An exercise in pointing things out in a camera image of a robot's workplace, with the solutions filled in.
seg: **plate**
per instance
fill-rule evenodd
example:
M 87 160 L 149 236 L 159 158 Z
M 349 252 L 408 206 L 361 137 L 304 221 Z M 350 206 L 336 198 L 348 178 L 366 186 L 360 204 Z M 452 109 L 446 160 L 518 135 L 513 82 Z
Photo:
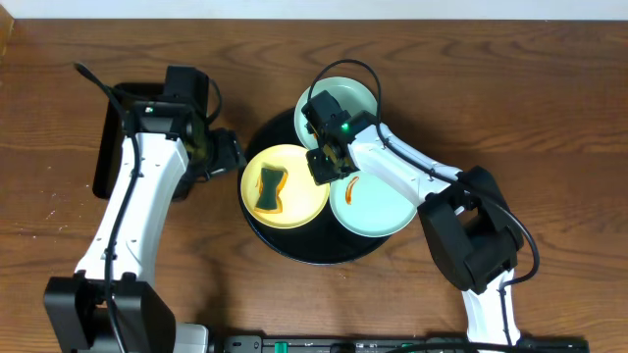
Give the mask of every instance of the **plate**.
M 316 185 L 307 167 L 307 149 L 281 144 L 258 153 L 246 166 L 240 181 L 244 206 L 257 221 L 268 227 L 293 228 L 312 221 L 325 207 L 330 195 L 328 184 Z M 283 170 L 288 173 L 286 184 L 279 193 L 283 205 L 280 213 L 255 211 L 260 196 L 262 168 Z
M 416 207 L 378 177 L 365 172 L 332 182 L 332 211 L 352 232 L 369 237 L 391 235 L 407 226 Z
M 363 110 L 375 114 L 377 101 L 373 93 L 371 93 L 364 84 L 355 79 L 346 77 L 321 79 L 314 85 L 312 97 L 324 90 L 330 92 L 330 94 L 336 98 L 340 106 L 347 110 L 350 115 L 357 114 Z M 318 143 L 314 135 L 307 132 L 307 128 L 305 127 L 307 119 L 305 119 L 305 116 L 301 113 L 301 109 L 303 109 L 303 106 L 307 103 L 307 93 L 309 91 L 310 87 L 307 87 L 305 92 L 301 94 L 294 108 L 294 130 L 303 146 L 307 149 L 315 149 L 318 148 Z

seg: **white wall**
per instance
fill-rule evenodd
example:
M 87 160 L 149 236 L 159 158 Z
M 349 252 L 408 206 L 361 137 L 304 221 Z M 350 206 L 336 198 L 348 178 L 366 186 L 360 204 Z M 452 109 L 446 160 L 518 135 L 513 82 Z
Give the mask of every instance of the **white wall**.
M 0 0 L 16 19 L 628 20 L 628 0 Z

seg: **yellow plate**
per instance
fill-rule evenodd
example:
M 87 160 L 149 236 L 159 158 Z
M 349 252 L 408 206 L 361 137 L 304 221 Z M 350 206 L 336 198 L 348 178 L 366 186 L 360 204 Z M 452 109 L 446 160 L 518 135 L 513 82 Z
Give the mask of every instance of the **yellow plate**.
M 257 221 L 268 227 L 288 229 L 300 227 L 312 221 L 325 207 L 330 196 L 329 184 L 317 186 L 307 167 L 304 147 L 277 145 L 258 153 L 248 163 L 240 192 L 244 206 Z M 259 177 L 262 168 L 285 170 L 288 172 L 286 185 L 279 193 L 283 210 L 278 214 L 255 211 L 259 199 Z

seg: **black round tray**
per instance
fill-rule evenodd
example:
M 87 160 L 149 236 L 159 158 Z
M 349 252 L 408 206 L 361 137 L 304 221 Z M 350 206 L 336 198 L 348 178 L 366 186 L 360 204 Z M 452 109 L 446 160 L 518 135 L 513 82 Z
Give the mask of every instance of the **black round tray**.
M 260 128 L 251 139 L 246 152 L 250 161 L 259 152 L 280 144 L 302 146 L 293 123 L 294 109 L 274 117 Z M 240 182 L 244 169 L 237 176 L 239 205 L 255 234 L 278 253 L 293 260 L 312 265 L 341 264 L 359 259 L 377 249 L 389 236 L 370 238 L 358 235 L 338 222 L 330 202 L 309 223 L 292 229 L 276 229 L 258 222 L 251 216 L 240 193 Z

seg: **green switch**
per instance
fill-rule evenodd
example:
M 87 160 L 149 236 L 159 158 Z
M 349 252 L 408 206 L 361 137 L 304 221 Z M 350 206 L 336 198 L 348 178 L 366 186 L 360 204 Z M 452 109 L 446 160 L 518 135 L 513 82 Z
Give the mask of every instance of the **green switch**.
M 401 343 L 401 348 L 409 347 L 411 345 L 414 345 L 414 343 Z
M 275 343 L 275 353 L 288 353 L 288 343 L 287 342 L 276 342 Z

